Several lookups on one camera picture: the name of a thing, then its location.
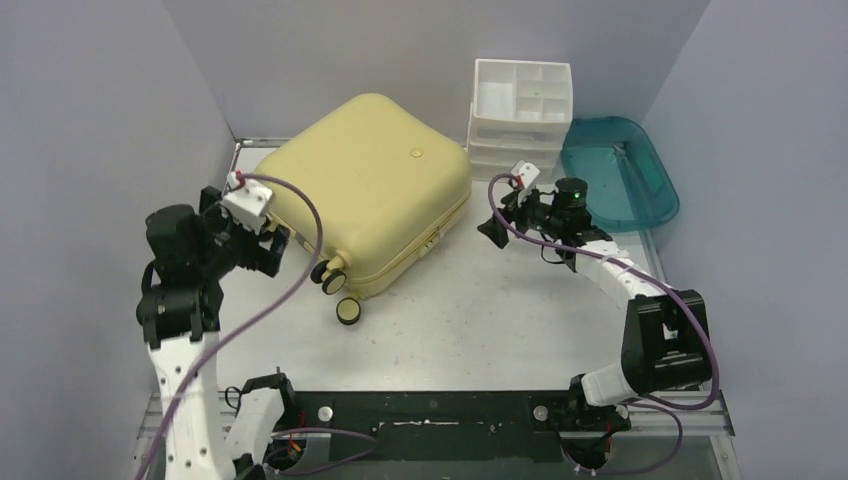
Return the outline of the white plastic drawer organizer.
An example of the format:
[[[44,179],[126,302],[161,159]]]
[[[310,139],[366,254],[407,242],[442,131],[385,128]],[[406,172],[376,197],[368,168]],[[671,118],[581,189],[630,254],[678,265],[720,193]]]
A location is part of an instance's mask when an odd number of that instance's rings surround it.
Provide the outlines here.
[[[570,64],[476,59],[466,141],[472,178],[489,180],[525,161],[542,182],[551,179],[573,108]]]

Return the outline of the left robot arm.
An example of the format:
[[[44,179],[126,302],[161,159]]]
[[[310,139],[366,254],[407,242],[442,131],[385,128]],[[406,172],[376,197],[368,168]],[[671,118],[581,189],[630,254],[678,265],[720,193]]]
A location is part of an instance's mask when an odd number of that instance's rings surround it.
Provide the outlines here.
[[[236,223],[208,186],[200,205],[174,204],[145,220],[153,260],[141,282],[136,319],[157,375],[168,479],[257,479],[251,452],[225,444],[216,366],[193,368],[219,342],[221,279],[236,267],[275,276],[288,244],[285,227],[259,232]]]

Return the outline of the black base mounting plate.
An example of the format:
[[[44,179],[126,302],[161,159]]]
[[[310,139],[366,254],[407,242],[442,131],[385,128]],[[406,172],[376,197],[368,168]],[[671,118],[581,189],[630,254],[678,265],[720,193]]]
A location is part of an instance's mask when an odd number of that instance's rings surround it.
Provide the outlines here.
[[[275,426],[334,429],[332,461],[375,440],[375,461],[552,463],[563,453],[600,460],[631,422],[614,406],[588,407],[567,390],[300,391]]]

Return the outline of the yellow hard-shell suitcase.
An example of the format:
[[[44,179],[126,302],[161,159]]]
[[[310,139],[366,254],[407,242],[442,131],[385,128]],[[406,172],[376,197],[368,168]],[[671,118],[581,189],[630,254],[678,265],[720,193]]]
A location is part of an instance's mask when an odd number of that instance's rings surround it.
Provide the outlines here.
[[[290,139],[254,169],[274,192],[273,220],[312,251],[326,295],[347,295],[337,320],[357,323],[361,301],[385,290],[465,214],[471,163],[463,147],[390,98],[360,94]]]

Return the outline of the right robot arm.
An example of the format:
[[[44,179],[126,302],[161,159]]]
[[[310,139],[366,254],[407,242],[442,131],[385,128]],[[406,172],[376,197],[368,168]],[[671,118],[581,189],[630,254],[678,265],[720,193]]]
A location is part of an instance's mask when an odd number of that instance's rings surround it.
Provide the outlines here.
[[[493,186],[500,180],[511,190],[496,200]],[[521,175],[503,173],[489,184],[492,216],[479,225],[481,234],[498,248],[515,237],[556,251],[562,265],[594,283],[624,314],[618,358],[571,381],[565,409],[574,425],[589,428],[639,398],[674,408],[658,392],[703,383],[710,385],[707,397],[681,410],[701,410],[716,400],[720,370],[703,297],[644,271],[597,226],[586,206],[585,181],[561,178],[542,192]]]

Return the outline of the teal transparent plastic tray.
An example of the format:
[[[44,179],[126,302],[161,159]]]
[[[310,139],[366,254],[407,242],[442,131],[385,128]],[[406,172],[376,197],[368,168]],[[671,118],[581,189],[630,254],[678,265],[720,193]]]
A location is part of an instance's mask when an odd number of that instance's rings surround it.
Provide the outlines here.
[[[609,233],[650,230],[679,212],[679,196],[662,160],[645,130],[630,119],[575,119],[561,163],[568,176],[587,182],[587,209]]]

